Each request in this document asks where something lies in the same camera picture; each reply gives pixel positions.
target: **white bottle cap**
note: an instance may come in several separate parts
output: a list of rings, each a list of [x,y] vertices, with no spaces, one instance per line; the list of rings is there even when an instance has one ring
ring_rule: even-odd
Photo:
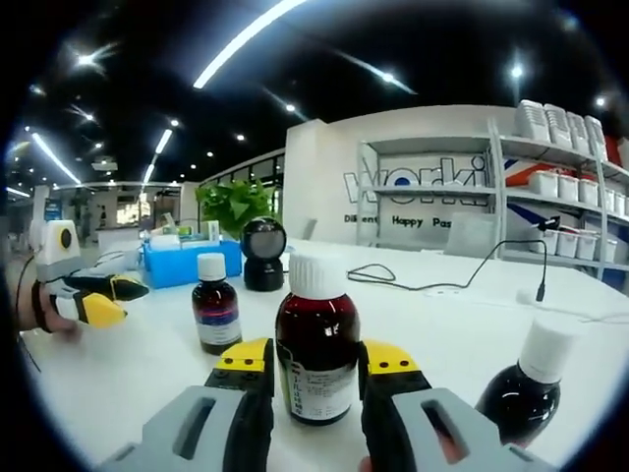
[[[518,361],[522,372],[540,384],[559,382],[580,327],[552,314],[535,318]]]
[[[225,273],[225,255],[223,253],[207,253],[197,256],[199,280],[215,282],[222,280]]]
[[[291,292],[307,300],[332,300],[345,295],[347,274],[343,259],[331,254],[295,252],[288,262]]]

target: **wrist strap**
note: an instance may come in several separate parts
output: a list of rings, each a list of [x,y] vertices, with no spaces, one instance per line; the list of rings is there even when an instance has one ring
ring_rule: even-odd
[[[35,322],[37,325],[46,332],[52,332],[46,322],[46,315],[41,308],[41,300],[39,299],[39,290],[41,289],[41,282],[36,280],[30,290],[30,299],[32,301],[32,310],[35,314]]]

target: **white tabletop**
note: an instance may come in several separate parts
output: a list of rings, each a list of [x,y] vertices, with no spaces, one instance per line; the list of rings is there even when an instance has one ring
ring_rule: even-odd
[[[298,250],[337,250],[348,268],[389,266],[398,281],[424,285],[465,283],[480,260],[434,253],[294,241]],[[489,261],[468,290],[407,292],[348,282],[361,316],[362,338],[407,350],[433,386],[444,386],[475,405],[488,381],[515,363],[533,316],[558,316],[516,303],[518,290],[535,293],[542,268]],[[230,279],[239,296],[244,338],[274,336],[277,308],[288,286],[273,293],[247,291]],[[143,424],[186,386],[203,384],[215,357],[200,350],[191,307],[193,285],[162,289],[128,303],[129,316],[110,329],[85,328],[77,345],[40,332],[26,336],[42,373],[37,377],[51,414],[89,462],[97,463],[124,443],[138,442]],[[629,299],[576,270],[549,267],[547,307],[593,317],[629,314]],[[574,317],[562,315],[566,320]],[[561,465],[596,427],[623,378],[629,325],[587,324],[562,381],[556,416],[530,450]],[[355,471],[368,455],[361,431],[361,404],[339,423],[309,428],[286,413],[279,382],[269,471]]]

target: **dark glass bottle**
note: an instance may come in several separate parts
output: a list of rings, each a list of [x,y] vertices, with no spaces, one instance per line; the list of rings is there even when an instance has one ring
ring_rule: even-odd
[[[198,257],[200,283],[193,290],[193,310],[201,348],[219,356],[243,340],[236,290],[225,281],[225,256]]]
[[[527,447],[552,420],[576,327],[572,321],[551,316],[535,319],[518,363],[486,387],[476,408],[496,424],[502,443]]]
[[[286,408],[312,426],[339,421],[355,396],[360,322],[345,270],[330,256],[291,255],[291,293],[275,322]]]

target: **shelf unit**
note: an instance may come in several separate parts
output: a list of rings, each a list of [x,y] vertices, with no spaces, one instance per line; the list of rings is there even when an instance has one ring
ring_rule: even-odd
[[[377,224],[375,237],[363,234],[364,193],[375,195],[377,207],[377,221],[380,220],[380,202],[382,198],[396,196],[452,196],[452,197],[487,197],[489,210],[497,215],[494,243],[506,239],[507,235],[507,204],[509,202],[530,202],[544,204],[562,209],[580,216],[581,226],[585,225],[585,217],[593,216],[600,220],[600,237],[606,241],[608,237],[607,223],[614,221],[629,226],[629,217],[609,213],[605,207],[605,180],[617,182],[629,189],[629,171],[611,162],[600,161],[589,154],[578,152],[572,148],[561,147],[552,143],[536,142],[527,138],[501,136],[493,120],[487,123],[487,133],[469,136],[424,136],[407,139],[389,140],[376,143],[361,143],[358,155],[358,175],[363,176],[365,169],[365,149],[370,148],[371,155],[376,154],[376,172],[374,185],[363,185],[363,178],[359,177],[359,197],[357,203],[357,244],[370,244],[392,248],[435,249],[430,244],[413,241],[396,241],[380,236],[380,223]],[[487,164],[487,186],[475,187],[462,184],[445,185],[415,185],[415,186],[384,186],[380,182],[380,161],[394,159],[396,156],[408,157],[421,154],[483,154]],[[504,179],[504,159],[524,158],[532,161],[546,162],[569,167],[577,171],[577,175],[589,173],[597,176],[600,193],[600,206],[591,206],[581,202],[570,202],[557,198],[549,198],[522,189],[507,188]],[[602,279],[606,268],[629,272],[629,263],[613,264],[605,262],[606,244],[600,245],[599,261],[585,261],[579,259],[548,256],[548,263],[557,266],[592,267],[597,270],[597,278]],[[511,261],[540,263],[543,255],[500,248],[497,256]]]

